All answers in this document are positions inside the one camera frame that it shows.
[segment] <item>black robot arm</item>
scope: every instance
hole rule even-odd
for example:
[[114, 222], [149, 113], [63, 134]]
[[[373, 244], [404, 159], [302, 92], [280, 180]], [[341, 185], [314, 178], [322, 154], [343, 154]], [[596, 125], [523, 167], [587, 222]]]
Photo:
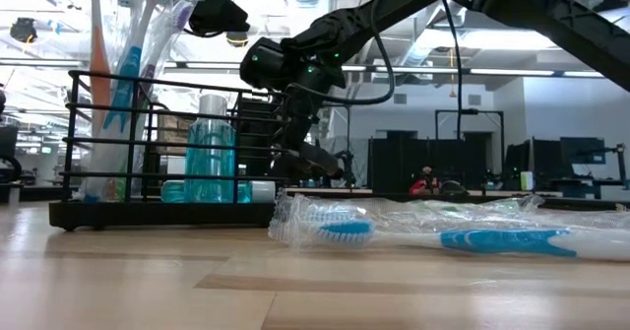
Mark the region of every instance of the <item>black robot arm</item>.
[[[286, 141], [289, 149], [300, 152], [308, 148], [303, 139], [326, 100], [312, 92], [326, 94], [332, 86], [343, 88], [342, 64], [375, 35], [374, 30], [381, 32], [436, 1], [372, 0], [324, 15], [305, 32], [280, 44], [261, 38], [241, 62], [241, 79], [255, 88], [291, 95]], [[546, 35], [630, 91], [630, 35], [574, 0], [454, 1], [505, 25]], [[334, 168], [325, 167], [329, 172]]]

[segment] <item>bottle cap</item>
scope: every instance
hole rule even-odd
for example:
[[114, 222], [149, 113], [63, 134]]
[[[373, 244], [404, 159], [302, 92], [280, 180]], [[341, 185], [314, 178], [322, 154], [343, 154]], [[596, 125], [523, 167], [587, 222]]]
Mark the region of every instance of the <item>bottle cap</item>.
[[203, 95], [199, 98], [199, 113], [225, 115], [227, 99], [215, 94]]

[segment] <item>clear bottle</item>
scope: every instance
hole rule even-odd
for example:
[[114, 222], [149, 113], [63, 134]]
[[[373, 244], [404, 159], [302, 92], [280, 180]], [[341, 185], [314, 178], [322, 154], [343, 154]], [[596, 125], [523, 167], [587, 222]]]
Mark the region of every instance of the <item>clear bottle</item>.
[[[199, 113], [225, 115], [227, 100], [217, 95], [199, 99]], [[235, 130], [221, 119], [199, 118], [188, 130], [188, 143], [204, 146], [234, 146]], [[234, 151], [225, 149], [186, 149], [186, 174], [234, 176]], [[234, 196], [233, 180], [190, 179], [184, 183], [187, 202], [231, 203]]]

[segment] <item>wire rack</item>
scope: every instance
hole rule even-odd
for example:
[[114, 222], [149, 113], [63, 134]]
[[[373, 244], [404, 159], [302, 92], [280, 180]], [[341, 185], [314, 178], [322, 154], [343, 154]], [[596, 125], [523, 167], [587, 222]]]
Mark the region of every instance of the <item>wire rack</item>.
[[[63, 198], [60, 202], [51, 203], [49, 206], [49, 221], [54, 227], [60, 227], [66, 231], [72, 231], [77, 227], [93, 227], [102, 229], [108, 226], [151, 226], [151, 225], [199, 225], [199, 224], [238, 224], [265, 226], [274, 212], [274, 205], [257, 203], [238, 203], [239, 181], [274, 181], [278, 186], [284, 186], [285, 179], [267, 175], [239, 175], [239, 165], [246, 160], [270, 160], [272, 154], [285, 152], [282, 148], [270, 148], [271, 142], [284, 147], [284, 128], [288, 124], [287, 102], [288, 95], [283, 93], [254, 93], [251, 90], [217, 87], [209, 85], [197, 85], [155, 79], [130, 78], [117, 75], [105, 75], [87, 71], [72, 70], [69, 75], [73, 79], [72, 91], [66, 107], [70, 110], [68, 121], [68, 135], [63, 139], [67, 144], [64, 170], [59, 174], [63, 177]], [[131, 107], [118, 107], [99, 105], [79, 101], [79, 89], [89, 89], [85, 79], [90, 77], [107, 78], [117, 81], [128, 81], [133, 84], [133, 96]], [[150, 102], [147, 109], [138, 107], [139, 98], [145, 96], [148, 87], [160, 85], [167, 88], [188, 88], [193, 90], [212, 90], [228, 94], [236, 94], [234, 108], [228, 110], [227, 115], [201, 114], [165, 109], [160, 103]], [[246, 100], [243, 96], [249, 94], [262, 97], [263, 100]], [[259, 105], [261, 109], [243, 108]], [[126, 112], [130, 114], [130, 130], [128, 139], [102, 139], [95, 137], [78, 137], [75, 135], [77, 117], [88, 117], [83, 110], [104, 110]], [[148, 124], [145, 126], [147, 139], [136, 137], [137, 118], [140, 114], [146, 114]], [[210, 118], [228, 121], [235, 129], [235, 144], [233, 146], [205, 146], [194, 145], [185, 142], [166, 142], [153, 139], [154, 122], [157, 117], [171, 116], [177, 118], [197, 119]], [[246, 124], [265, 125], [268, 134], [248, 133], [243, 131]], [[246, 137], [253, 137], [257, 142], [265, 142], [258, 146], [245, 146], [242, 144]], [[72, 170], [73, 148], [88, 147], [92, 144], [127, 146], [127, 168], [124, 172], [102, 171], [75, 171]], [[136, 149], [145, 147], [142, 172], [134, 172], [134, 156]], [[150, 154], [155, 154], [158, 147], [163, 149], [217, 149], [234, 151], [235, 176], [210, 176], [168, 174], [148, 171]], [[245, 157], [243, 152], [254, 152], [255, 156]], [[108, 177], [124, 178], [124, 197], [120, 202], [85, 203], [72, 199], [73, 189], [71, 178]], [[140, 179], [142, 188], [140, 196], [132, 196], [132, 181]], [[206, 204], [206, 203], [163, 203], [152, 188], [152, 181], [165, 181], [169, 179], [220, 179], [233, 182], [234, 196], [231, 203]]]

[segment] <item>black metal rack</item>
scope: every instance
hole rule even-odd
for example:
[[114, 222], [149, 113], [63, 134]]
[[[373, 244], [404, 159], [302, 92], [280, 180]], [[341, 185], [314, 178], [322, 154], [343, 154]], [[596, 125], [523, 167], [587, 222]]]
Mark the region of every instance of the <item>black metal rack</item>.
[[[107, 226], [156, 226], [156, 225], [210, 225], [210, 224], [228, 224], [228, 225], [257, 225], [266, 226], [269, 223], [273, 213], [273, 204], [257, 204], [257, 203], [238, 203], [238, 181], [242, 180], [258, 180], [258, 181], [275, 181], [278, 185], [284, 184], [284, 179], [280, 177], [269, 177], [266, 175], [238, 175], [239, 152], [253, 151], [259, 153], [267, 153], [268, 159], [272, 153], [284, 152], [284, 149], [265, 147], [253, 147], [240, 145], [241, 137], [247, 136], [247, 133], [241, 131], [243, 122], [252, 122], [257, 124], [266, 124], [270, 129], [269, 135], [255, 134], [258, 138], [266, 138], [268, 141], [275, 139], [280, 142], [280, 146], [284, 146], [284, 128], [288, 124], [287, 119], [287, 99], [288, 96], [283, 93], [254, 93], [251, 90], [217, 87], [209, 85], [197, 85], [189, 83], [179, 83], [172, 81], [130, 78], [117, 75], [106, 75], [99, 73], [91, 73], [87, 71], [72, 70], [69, 72], [73, 79], [72, 92], [66, 107], [70, 110], [68, 136], [63, 139], [67, 144], [65, 156], [65, 168], [60, 174], [63, 176], [63, 198], [60, 202], [51, 203], [49, 205], [49, 222], [54, 227], [63, 228], [66, 231], [72, 231], [77, 227], [93, 227], [104, 228]], [[118, 107], [109, 105], [88, 104], [79, 102], [79, 87], [87, 85], [82, 80], [85, 77], [108, 78], [110, 80], [124, 80], [133, 83], [133, 96], [131, 107]], [[158, 109], [159, 103], [150, 102], [148, 109], [138, 108], [139, 98], [146, 95], [150, 85], [162, 85], [174, 88], [189, 88], [196, 90], [213, 90], [227, 93], [235, 93], [236, 105], [230, 109], [231, 115], [214, 115], [200, 114], [181, 111], [170, 111], [167, 109]], [[261, 112], [256, 110], [241, 109], [243, 103], [243, 95], [251, 94], [259, 97], [269, 98], [268, 102], [261, 101], [260, 104], [272, 105], [273, 109], [268, 110], [271, 114], [268, 117], [260, 117]], [[130, 114], [130, 130], [129, 139], [101, 139], [94, 137], [76, 137], [75, 128], [77, 125], [77, 115], [85, 117], [80, 109], [94, 109], [105, 111], [126, 112]], [[136, 137], [136, 123], [139, 114], [146, 114], [148, 117], [147, 140], [142, 137]], [[235, 144], [234, 146], [205, 146], [193, 145], [187, 143], [161, 142], [153, 141], [152, 134], [154, 132], [154, 116], [170, 115], [183, 118], [210, 118], [227, 120], [231, 122], [235, 128]], [[115, 144], [126, 145], [129, 147], [127, 152], [127, 170], [125, 172], [102, 172], [102, 171], [72, 171], [72, 151], [73, 147], [85, 144]], [[209, 175], [187, 175], [187, 174], [166, 174], [147, 172], [148, 149], [145, 150], [144, 170], [141, 173], [134, 173], [133, 159], [136, 147], [178, 147], [178, 148], [195, 148], [195, 149], [219, 149], [234, 151], [234, 176], [209, 176]], [[103, 203], [85, 203], [72, 200], [72, 189], [70, 186], [71, 177], [116, 177], [125, 178], [125, 193], [122, 202], [103, 202]], [[132, 199], [131, 186], [132, 179], [140, 178], [142, 180], [142, 198]], [[231, 203], [226, 204], [206, 204], [206, 203], [162, 203], [157, 198], [152, 198], [149, 194], [150, 180], [167, 180], [167, 179], [220, 179], [233, 181], [234, 196]]]

